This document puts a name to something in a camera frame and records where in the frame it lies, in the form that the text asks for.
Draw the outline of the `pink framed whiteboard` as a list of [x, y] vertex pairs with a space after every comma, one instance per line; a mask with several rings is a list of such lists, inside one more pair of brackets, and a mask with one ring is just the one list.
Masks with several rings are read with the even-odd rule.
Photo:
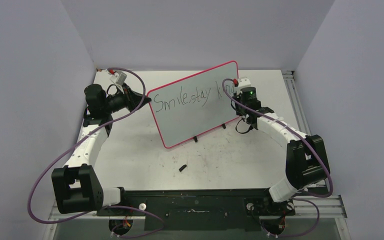
[[239, 69], [231, 60], [151, 89], [147, 97], [163, 146], [167, 149], [237, 118], [227, 95]]

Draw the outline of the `black marker cap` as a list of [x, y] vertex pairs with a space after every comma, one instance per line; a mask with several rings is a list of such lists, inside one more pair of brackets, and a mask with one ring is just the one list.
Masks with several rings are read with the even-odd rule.
[[179, 168], [179, 172], [182, 172], [186, 167], [187, 167], [186, 164], [182, 165], [182, 166]]

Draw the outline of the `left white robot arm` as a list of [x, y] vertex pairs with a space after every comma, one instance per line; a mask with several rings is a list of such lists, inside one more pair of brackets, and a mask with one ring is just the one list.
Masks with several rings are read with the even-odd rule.
[[109, 206], [116, 215], [129, 210], [129, 201], [122, 197], [123, 187], [103, 188], [94, 165], [99, 152], [110, 135], [112, 114], [128, 109], [140, 109], [151, 101], [143, 93], [133, 91], [126, 83], [115, 94], [107, 92], [99, 84], [84, 89], [87, 107], [84, 111], [80, 145], [63, 167], [51, 174], [57, 208], [61, 214], [99, 211]]

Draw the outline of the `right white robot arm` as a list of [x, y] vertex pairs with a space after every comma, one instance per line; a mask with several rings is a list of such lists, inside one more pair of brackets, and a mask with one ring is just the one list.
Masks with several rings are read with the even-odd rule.
[[255, 87], [249, 86], [232, 97], [238, 116], [243, 116], [251, 129], [267, 134], [286, 151], [285, 176], [268, 190], [263, 209], [276, 214], [299, 191], [328, 178], [330, 174], [326, 149], [319, 135], [308, 135], [288, 125], [271, 108], [263, 107]]

